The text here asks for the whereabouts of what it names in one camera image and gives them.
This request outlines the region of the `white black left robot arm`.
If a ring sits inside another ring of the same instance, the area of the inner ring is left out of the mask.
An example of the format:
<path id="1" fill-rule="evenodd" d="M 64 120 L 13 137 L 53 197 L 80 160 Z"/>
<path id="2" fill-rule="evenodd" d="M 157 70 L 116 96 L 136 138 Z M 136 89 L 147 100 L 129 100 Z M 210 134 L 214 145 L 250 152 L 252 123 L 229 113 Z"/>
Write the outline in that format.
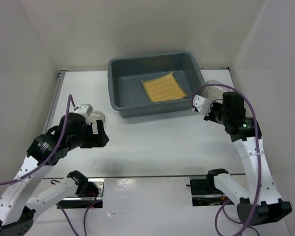
<path id="1" fill-rule="evenodd" d="M 23 236 L 46 210 L 72 195 L 91 197 L 99 194 L 95 183 L 79 171 L 71 171 L 60 182 L 33 195 L 42 179 L 60 159 L 75 148 L 103 148 L 109 141 L 101 119 L 87 123 L 78 113 L 63 116 L 59 125 L 37 136 L 27 151 L 24 162 L 0 196 L 0 236 Z"/>

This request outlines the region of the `yellow woven placemat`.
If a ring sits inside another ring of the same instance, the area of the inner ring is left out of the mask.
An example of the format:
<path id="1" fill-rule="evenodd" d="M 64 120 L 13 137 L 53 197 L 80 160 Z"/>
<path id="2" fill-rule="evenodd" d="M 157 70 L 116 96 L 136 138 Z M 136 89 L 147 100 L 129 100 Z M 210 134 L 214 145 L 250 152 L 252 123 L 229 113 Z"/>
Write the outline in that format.
<path id="1" fill-rule="evenodd" d="M 150 102 L 171 101 L 187 97 L 187 93 L 178 84 L 173 72 L 156 79 L 142 81 L 142 84 Z"/>

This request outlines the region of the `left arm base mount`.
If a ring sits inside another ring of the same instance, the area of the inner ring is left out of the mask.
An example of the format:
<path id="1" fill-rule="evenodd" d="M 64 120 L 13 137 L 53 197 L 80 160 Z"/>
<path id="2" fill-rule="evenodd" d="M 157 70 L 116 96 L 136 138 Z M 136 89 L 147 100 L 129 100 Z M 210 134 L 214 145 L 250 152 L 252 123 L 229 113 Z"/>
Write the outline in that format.
<path id="1" fill-rule="evenodd" d="M 103 187 L 104 181 L 91 181 L 88 189 L 81 196 L 69 196 L 60 201 L 59 205 L 64 209 L 84 209 L 98 201 L 92 208 L 102 208 Z"/>

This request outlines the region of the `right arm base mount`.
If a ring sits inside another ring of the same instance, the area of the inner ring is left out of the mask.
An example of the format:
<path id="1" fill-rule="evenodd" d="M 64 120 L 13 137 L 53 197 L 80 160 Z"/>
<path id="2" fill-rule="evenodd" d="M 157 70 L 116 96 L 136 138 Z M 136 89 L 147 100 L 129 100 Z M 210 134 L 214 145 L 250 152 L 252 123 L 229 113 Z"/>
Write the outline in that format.
<path id="1" fill-rule="evenodd" d="M 220 206 L 227 197 L 220 190 L 209 188 L 205 176 L 191 176 L 186 187 L 191 190 L 192 205 L 199 206 Z"/>

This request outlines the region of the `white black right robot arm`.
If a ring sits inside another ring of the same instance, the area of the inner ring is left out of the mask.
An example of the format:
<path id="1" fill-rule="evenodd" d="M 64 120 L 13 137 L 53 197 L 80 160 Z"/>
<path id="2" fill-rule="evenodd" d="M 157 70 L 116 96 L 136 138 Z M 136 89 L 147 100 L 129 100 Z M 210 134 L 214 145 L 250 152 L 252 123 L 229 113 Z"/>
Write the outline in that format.
<path id="1" fill-rule="evenodd" d="M 290 214 L 292 206 L 276 189 L 259 124 L 255 117 L 246 117 L 244 102 L 238 93 L 225 92 L 222 102 L 213 102 L 204 119 L 223 125 L 230 135 L 241 158 L 249 188 L 243 188 L 225 169 L 215 169 L 206 175 L 206 189 L 210 193 L 224 193 L 236 205 L 241 224 L 275 223 Z"/>

